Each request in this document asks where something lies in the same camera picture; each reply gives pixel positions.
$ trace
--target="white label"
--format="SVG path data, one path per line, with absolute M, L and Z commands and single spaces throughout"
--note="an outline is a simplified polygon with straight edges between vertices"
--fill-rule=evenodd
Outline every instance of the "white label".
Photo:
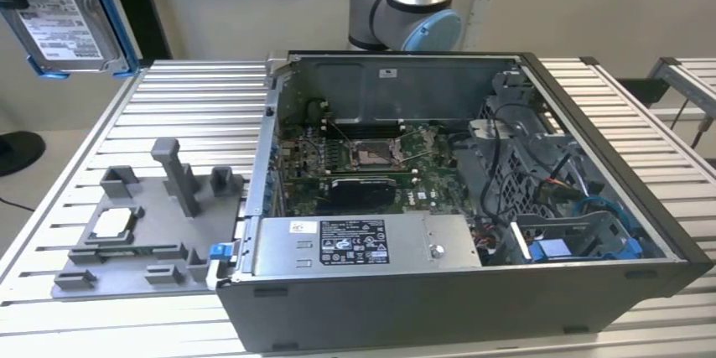
M 75 0 L 27 0 L 17 15 L 47 60 L 100 60 L 101 52 Z
M 380 69 L 379 78 L 381 79 L 395 79 L 399 76 L 397 69 Z
M 315 234 L 317 221 L 291 221 L 288 232 L 292 234 Z

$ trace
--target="black stand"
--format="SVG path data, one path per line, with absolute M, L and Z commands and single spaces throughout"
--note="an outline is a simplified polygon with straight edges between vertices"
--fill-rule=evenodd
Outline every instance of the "black stand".
M 45 152 L 45 140 L 32 132 L 0 136 L 0 177 L 25 169 Z

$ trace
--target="aluminum extrusion table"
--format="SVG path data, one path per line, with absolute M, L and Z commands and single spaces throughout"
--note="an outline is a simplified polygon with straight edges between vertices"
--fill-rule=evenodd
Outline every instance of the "aluminum extrusion table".
M 716 260 L 716 172 L 599 65 L 544 59 L 577 105 L 696 242 Z M 251 356 L 212 295 L 89 302 L 51 299 L 53 274 L 80 239 L 109 165 L 164 172 L 153 139 L 177 137 L 195 172 L 231 165 L 249 177 L 263 62 L 159 61 L 129 79 L 0 261 L 0 355 Z M 673 298 L 641 302 L 597 335 L 333 352 L 324 357 L 716 356 L 716 269 Z

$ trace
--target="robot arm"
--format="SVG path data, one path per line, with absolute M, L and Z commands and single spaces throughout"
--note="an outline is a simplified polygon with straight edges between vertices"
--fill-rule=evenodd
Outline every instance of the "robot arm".
M 353 49 L 452 50 L 463 22 L 452 0 L 351 0 Z

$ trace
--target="motherboard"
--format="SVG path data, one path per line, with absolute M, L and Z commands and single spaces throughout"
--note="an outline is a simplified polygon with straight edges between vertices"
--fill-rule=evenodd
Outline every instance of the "motherboard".
M 320 127 L 287 127 L 280 141 L 285 215 L 423 210 L 473 216 L 452 136 L 437 122 L 363 126 L 323 120 Z

